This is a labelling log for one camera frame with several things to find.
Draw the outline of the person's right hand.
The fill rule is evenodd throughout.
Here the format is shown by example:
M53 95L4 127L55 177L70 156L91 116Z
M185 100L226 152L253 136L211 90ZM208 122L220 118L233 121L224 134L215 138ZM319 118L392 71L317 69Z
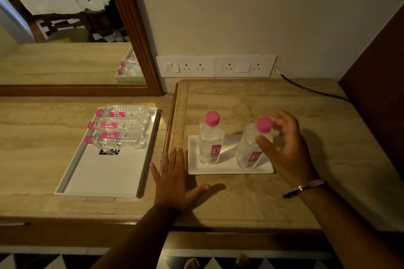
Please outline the person's right hand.
M270 120L274 122L275 130L284 141L282 149L276 148L277 163L274 169L280 177L291 188L319 179L311 161L307 143L300 133L298 120L284 110L276 111L276 116L271 117Z

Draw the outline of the white wall socket plate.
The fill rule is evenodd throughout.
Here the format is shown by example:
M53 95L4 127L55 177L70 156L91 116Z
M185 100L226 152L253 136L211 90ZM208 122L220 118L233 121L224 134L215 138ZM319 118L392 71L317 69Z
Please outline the white wall socket plate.
M157 56L162 78L211 78L215 76L214 56Z
M214 77L270 77L276 59L274 55L217 56Z

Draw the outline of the wooden framed wall mirror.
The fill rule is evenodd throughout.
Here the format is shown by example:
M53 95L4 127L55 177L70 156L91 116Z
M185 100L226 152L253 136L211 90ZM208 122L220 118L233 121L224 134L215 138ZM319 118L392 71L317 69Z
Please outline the wooden framed wall mirror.
M137 0L115 0L146 86L111 84L0 85L0 97L144 97L163 95Z

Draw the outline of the large white rimmed tray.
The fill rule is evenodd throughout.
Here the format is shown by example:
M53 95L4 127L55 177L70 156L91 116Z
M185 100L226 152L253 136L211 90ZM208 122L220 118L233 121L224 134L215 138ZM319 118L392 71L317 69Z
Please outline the large white rimmed tray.
M99 150L84 142L96 130L88 129L63 175L55 195L104 196L113 198L140 198L147 180L149 163L154 150L161 111L144 107L149 116L141 133L146 147L141 150L120 150L118 155L99 155Z

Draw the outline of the person's left hand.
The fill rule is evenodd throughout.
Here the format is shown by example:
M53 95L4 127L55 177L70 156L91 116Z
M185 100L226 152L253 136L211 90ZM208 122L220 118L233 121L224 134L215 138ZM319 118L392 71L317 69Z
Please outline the person's left hand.
M169 206L180 211L188 210L193 205L188 204L186 186L185 155L182 148L177 149L175 175L168 176L169 154L164 153L161 165L161 180L155 185L154 206Z

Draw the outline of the pink-capped clear water bottle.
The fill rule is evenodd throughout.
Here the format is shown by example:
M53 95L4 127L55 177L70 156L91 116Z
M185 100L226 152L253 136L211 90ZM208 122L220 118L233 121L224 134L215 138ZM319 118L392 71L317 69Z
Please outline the pink-capped clear water bottle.
M270 133L274 123L266 117L258 119L255 123L247 124L243 130L242 138L235 153L235 159L240 168L255 168L263 151L255 141L259 135L264 136L271 143L274 138Z
M84 142L103 150L141 150L147 145L144 135L136 132L96 132Z
M205 120L199 123L199 160L205 165L214 165L219 161L225 131L216 111L206 114Z
M95 116L99 118L129 118L140 119L149 116L149 112L140 105L108 105L98 108Z
M147 122L139 119L113 119L101 118L96 121L89 122L87 128L100 132L140 132L146 128Z

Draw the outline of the person's left forearm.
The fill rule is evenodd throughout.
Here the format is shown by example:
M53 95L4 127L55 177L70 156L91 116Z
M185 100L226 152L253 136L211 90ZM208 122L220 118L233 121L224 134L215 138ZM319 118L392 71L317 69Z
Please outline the person's left forearm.
M180 210L153 206L125 239L109 249L90 269L156 269L169 230Z

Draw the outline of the small flat white tray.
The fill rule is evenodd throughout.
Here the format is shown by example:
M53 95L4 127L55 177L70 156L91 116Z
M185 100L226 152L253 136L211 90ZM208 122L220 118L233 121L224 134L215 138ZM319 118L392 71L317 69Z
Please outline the small flat white tray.
M230 175L230 174L274 174L271 162L261 158L255 168L241 168L235 159L241 134L225 135L219 161L214 165L203 164L199 160L198 135L188 138L188 174L189 175Z

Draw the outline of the dark wooden side panel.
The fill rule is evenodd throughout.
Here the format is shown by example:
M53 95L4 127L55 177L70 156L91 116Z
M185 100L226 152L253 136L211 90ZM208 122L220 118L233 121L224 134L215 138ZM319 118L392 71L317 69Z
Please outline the dark wooden side panel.
M404 180L404 4L338 83Z

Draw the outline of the silver wrist bangle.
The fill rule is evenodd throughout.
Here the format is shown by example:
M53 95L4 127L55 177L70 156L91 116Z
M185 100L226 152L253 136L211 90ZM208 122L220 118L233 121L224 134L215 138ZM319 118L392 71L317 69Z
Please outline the silver wrist bangle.
M322 185L325 185L325 184L327 184L327 181L322 180L322 179L312 180L312 181L310 181L310 182L308 182L308 183L306 183L304 185L300 185L300 186L296 187L295 189L289 191L288 193L286 193L282 197L284 199L295 198L303 191L310 190L312 188L315 188L317 186L322 186Z

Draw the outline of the person's right shoe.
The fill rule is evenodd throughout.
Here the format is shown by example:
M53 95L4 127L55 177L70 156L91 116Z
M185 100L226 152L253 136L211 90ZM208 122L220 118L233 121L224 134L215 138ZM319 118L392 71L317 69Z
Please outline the person's right shoe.
M252 263L247 256L240 254L236 258L233 269L252 269Z

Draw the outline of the person's right forearm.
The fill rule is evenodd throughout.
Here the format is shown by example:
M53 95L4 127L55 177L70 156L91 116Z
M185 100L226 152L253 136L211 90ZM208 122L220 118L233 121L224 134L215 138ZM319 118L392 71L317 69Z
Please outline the person's right forearm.
M301 191L344 269L404 269L404 259L377 231L331 188L320 185Z

